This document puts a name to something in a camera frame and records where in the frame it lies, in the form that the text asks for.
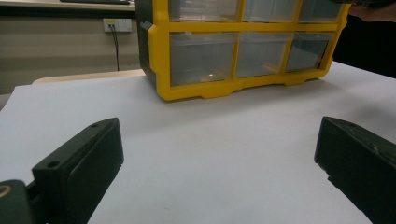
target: black cable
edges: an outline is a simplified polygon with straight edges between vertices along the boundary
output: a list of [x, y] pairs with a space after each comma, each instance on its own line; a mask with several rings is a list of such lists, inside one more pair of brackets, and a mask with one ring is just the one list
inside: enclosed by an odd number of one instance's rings
[[116, 46], [116, 57], [117, 57], [117, 70], [120, 71], [119, 63], [119, 40], [117, 39], [117, 31], [114, 24], [108, 25], [111, 29], [111, 34], [113, 34], [114, 45]]

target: black plastic part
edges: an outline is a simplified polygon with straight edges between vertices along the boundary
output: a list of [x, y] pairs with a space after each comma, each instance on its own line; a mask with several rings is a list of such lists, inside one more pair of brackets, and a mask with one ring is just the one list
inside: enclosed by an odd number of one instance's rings
[[126, 0], [61, 0], [65, 3], [107, 4], [107, 5], [130, 5]]
[[44, 205], [43, 198], [35, 187], [35, 181], [30, 183], [27, 187], [28, 200], [31, 207], [31, 213], [34, 215], [35, 223], [49, 223], [50, 215], [46, 205]]
[[28, 193], [20, 180], [0, 182], [0, 223], [36, 224]]
[[396, 223], [396, 145], [354, 123], [325, 117], [315, 162], [373, 223]]
[[150, 67], [149, 61], [149, 28], [153, 24], [152, 0], [135, 0], [137, 38], [139, 42], [140, 67], [145, 72], [148, 80], [156, 88], [156, 74]]
[[1, 17], [38, 17], [38, 18], [118, 18], [135, 19], [134, 11], [68, 8], [68, 7], [14, 7], [0, 6]]
[[87, 223], [123, 163], [118, 119], [84, 129], [33, 168], [49, 223]]

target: wall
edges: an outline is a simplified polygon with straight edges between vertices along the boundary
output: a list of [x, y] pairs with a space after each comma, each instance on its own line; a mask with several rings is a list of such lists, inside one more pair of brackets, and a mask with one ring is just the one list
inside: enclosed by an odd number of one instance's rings
[[[118, 33], [120, 70], [139, 69], [135, 21]], [[0, 17], [0, 94], [42, 77], [117, 71], [102, 19]]]

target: wall socket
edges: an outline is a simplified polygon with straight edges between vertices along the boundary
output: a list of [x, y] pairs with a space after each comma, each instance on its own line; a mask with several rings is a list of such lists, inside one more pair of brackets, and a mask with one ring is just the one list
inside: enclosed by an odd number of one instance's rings
[[114, 25], [116, 32], [132, 32], [131, 19], [103, 19], [105, 32], [111, 32], [109, 25]]

